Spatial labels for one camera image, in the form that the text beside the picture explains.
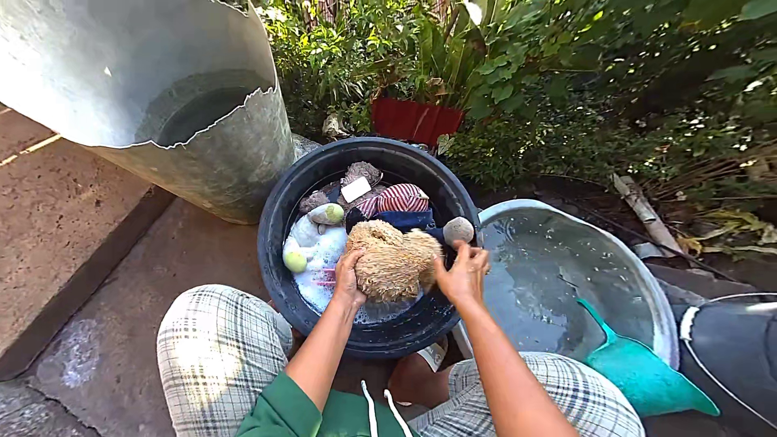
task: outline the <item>hand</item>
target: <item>hand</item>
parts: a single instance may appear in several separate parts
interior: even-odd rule
[[[332,299],[343,299],[354,305],[361,306],[367,296],[360,292],[356,286],[356,261],[364,255],[364,249],[352,250],[346,253],[335,266],[335,291]]]
[[[445,270],[442,258],[434,257],[437,284],[459,311],[472,304],[483,306],[483,277],[491,270],[488,250],[470,247],[461,240],[454,241],[453,245],[458,248],[458,254],[450,271]]]

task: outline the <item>red planter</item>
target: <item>red planter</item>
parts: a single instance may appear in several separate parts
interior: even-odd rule
[[[460,110],[387,97],[372,102],[372,127],[379,135],[437,146],[437,137],[456,132]]]

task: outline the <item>person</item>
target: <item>person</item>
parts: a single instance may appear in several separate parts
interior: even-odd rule
[[[419,354],[403,358],[388,381],[388,407],[364,382],[363,397],[331,390],[365,301],[354,272],[361,252],[337,263],[332,300],[291,360],[291,327],[266,302],[224,285],[184,292],[157,339],[178,437],[644,436],[634,409],[602,375],[571,358],[515,350],[483,303],[488,252],[457,245],[450,271],[434,260],[435,276],[467,326],[475,358],[440,372]],[[394,402],[430,410],[405,423]]]

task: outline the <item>red and white striped fabric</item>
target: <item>red and white striped fabric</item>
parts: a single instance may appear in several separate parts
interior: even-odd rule
[[[416,185],[396,184],[356,206],[368,219],[386,211],[423,212],[429,209],[429,196]]]

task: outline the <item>black bucket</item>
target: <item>black bucket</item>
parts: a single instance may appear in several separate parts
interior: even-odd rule
[[[262,211],[257,237],[264,285],[280,313],[304,335],[310,334],[319,315],[300,296],[292,273],[284,266],[284,241],[299,217],[300,200],[339,180],[351,163],[359,161],[378,167],[386,185],[418,185],[429,196],[438,225],[463,216],[479,228],[478,210],[467,190],[448,168],[420,149],[386,138],[360,137],[310,152],[291,166],[273,188]],[[453,258],[447,257],[449,264]],[[354,324],[346,353],[362,358],[409,355],[432,344],[458,320],[453,305],[435,288],[395,319]]]

